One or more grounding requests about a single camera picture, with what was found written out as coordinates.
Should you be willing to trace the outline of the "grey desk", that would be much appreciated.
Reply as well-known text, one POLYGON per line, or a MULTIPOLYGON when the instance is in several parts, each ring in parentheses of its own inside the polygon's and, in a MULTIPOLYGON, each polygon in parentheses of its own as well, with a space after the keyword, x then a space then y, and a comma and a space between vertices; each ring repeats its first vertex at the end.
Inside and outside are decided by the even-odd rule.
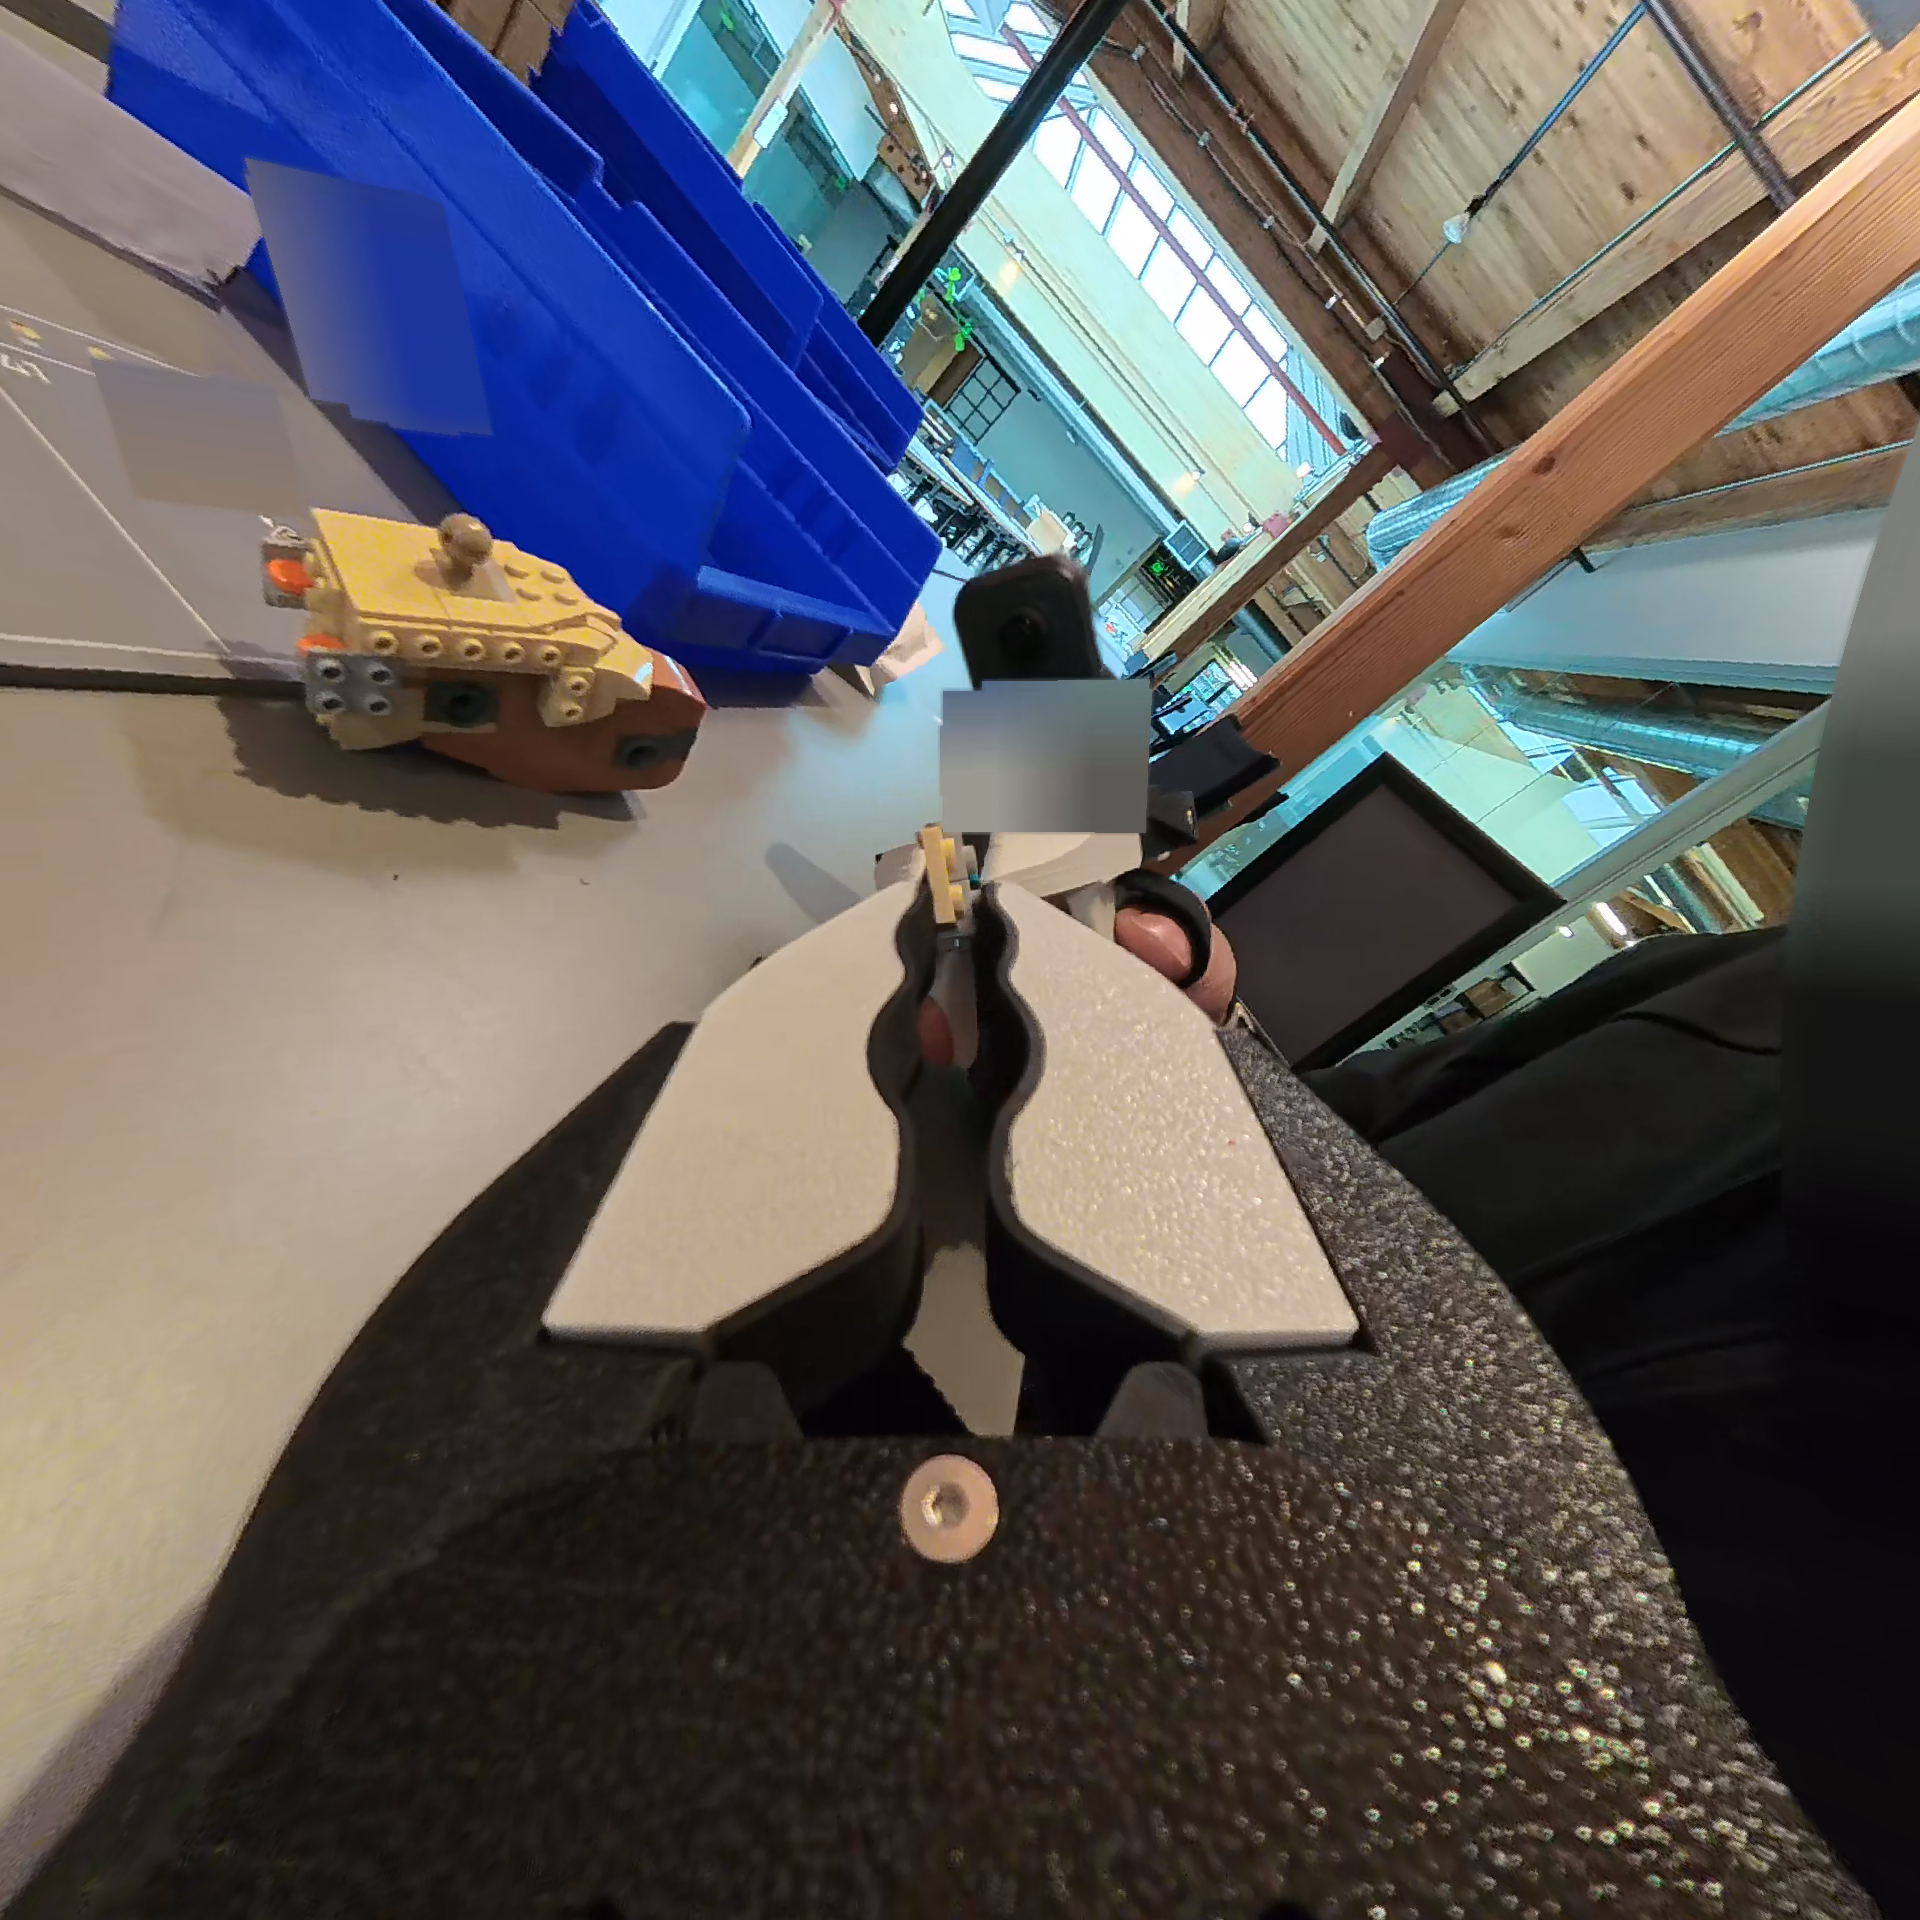
POLYGON ((965 680, 709 677, 564 807, 298 703, 5 692, 5 1895, 185 1642, 347 1338, 660 1024, 873 888, 965 680))

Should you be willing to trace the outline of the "person's right forearm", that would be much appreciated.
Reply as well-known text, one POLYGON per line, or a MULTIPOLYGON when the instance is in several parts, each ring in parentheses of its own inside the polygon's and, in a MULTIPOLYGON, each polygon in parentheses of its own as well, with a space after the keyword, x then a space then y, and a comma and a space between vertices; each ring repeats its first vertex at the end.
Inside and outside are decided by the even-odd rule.
POLYGON ((1788 929, 1665 934, 1306 1082, 1521 1298, 1755 1270, 1782 1237, 1788 929))

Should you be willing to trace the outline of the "tan brown brick ship model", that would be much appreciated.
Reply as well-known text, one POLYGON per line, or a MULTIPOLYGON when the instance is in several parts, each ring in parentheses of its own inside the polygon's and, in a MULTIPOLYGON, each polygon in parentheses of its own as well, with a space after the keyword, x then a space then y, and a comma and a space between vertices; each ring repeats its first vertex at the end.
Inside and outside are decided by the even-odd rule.
POLYGON ((346 751, 423 748, 543 794, 676 782, 709 703, 674 658, 476 517, 315 509, 275 525, 260 583, 303 612, 303 708, 346 751))

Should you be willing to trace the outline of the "background work tables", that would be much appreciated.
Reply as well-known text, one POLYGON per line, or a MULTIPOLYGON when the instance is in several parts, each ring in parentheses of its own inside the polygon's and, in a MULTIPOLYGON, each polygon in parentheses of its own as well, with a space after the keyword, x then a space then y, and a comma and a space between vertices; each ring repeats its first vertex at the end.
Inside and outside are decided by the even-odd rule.
POLYGON ((1022 492, 933 400, 893 486, 965 566, 1060 550, 1081 562, 1095 593, 1117 586, 1161 536, 1157 517, 1140 511, 1126 486, 1114 486, 1101 463, 1068 462, 1068 497, 1022 492))

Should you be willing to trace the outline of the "person's right hand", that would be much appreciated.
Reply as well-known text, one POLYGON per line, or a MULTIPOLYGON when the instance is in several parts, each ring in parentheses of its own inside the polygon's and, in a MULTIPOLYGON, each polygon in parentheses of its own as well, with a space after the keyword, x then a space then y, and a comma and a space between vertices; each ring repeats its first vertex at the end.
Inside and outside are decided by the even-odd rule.
MULTIPOLYGON (((1170 980, 1182 980, 1193 961, 1193 945, 1182 924, 1138 904, 1117 910, 1114 943, 1170 980)), ((1209 925, 1206 968, 1183 993, 1215 1026, 1234 1021, 1238 1004, 1237 956, 1215 925, 1209 925)), ((971 942, 963 938, 941 952, 933 990, 918 1008, 918 1048, 926 1066, 954 1066, 969 1065, 974 1046, 974 956, 971 942)))

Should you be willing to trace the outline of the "black monitor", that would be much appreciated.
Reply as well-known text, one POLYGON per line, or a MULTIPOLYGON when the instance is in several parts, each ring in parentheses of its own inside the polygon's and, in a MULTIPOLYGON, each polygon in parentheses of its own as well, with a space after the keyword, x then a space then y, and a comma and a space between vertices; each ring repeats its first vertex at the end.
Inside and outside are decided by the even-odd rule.
POLYGON ((1565 900, 1394 758, 1373 758, 1206 910, 1238 1000, 1294 1066, 1335 1065, 1565 900))

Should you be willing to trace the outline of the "white printed paper bag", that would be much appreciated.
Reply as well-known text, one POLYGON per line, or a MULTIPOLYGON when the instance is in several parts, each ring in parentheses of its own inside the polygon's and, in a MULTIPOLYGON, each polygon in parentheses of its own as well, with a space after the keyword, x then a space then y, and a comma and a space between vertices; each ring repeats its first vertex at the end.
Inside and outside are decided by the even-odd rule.
POLYGON ((933 626, 929 612, 915 606, 901 631, 873 663, 844 663, 839 669, 850 685, 873 698, 885 687, 926 668, 941 650, 945 637, 933 626))

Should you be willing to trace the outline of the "silver ventilation duct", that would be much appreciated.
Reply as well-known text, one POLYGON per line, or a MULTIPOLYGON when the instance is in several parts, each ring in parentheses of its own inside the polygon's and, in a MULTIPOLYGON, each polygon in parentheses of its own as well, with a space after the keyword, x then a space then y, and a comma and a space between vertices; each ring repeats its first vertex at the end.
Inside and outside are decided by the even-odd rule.
MULTIPOLYGON (((1803 410, 1825 400, 1914 374, 1918 369, 1918 277, 1911 273, 1883 298, 1867 306, 1849 326, 1818 346, 1765 396, 1719 429, 1721 436, 1803 410)), ((1364 544, 1375 569, 1422 538, 1470 492, 1506 462, 1493 458, 1451 476, 1411 500, 1378 511, 1364 527, 1364 544)))

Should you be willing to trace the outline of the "wooden support beam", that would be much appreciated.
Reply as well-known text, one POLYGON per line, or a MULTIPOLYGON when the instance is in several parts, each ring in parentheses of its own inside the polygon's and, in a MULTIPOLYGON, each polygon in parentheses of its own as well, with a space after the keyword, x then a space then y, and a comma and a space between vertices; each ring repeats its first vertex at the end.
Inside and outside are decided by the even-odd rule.
POLYGON ((1237 703, 1315 760, 1918 262, 1918 101, 1827 173, 1237 703))

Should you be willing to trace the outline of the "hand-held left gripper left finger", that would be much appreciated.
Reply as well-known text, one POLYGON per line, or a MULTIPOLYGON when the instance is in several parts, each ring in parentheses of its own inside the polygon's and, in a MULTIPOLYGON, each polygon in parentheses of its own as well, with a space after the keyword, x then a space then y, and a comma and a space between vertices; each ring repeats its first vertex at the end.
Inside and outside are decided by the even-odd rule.
POLYGON ((921 886, 885 885, 702 1014, 543 1309, 579 1338, 721 1341, 903 1214, 921 886))

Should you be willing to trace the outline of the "large blue plastic bin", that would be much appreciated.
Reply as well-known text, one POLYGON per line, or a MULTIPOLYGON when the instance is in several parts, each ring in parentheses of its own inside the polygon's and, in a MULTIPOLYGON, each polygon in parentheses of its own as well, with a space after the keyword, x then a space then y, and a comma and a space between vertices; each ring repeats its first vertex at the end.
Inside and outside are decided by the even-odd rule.
POLYGON ((121 4, 109 97, 257 201, 303 389, 685 664, 873 663, 941 556, 706 277, 582 221, 601 160, 436 4, 121 4))

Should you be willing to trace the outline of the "stack of cardboard boxes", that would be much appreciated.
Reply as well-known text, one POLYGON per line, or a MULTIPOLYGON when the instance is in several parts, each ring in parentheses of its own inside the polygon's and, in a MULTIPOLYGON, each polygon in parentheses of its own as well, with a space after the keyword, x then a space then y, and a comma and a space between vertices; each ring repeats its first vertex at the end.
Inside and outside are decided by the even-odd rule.
POLYGON ((441 2, 441 12, 521 82, 530 82, 541 68, 575 6, 579 2, 441 2))

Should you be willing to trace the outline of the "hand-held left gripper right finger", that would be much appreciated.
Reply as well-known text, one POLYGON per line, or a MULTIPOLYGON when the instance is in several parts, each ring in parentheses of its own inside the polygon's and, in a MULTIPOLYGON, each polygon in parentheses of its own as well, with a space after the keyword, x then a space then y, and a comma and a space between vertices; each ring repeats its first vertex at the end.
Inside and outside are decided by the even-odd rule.
POLYGON ((1337 1351, 1361 1320, 1209 1016, 1164 973, 1015 881, 978 932, 1025 1062, 999 1109, 993 1282, 1035 1351, 1337 1351))

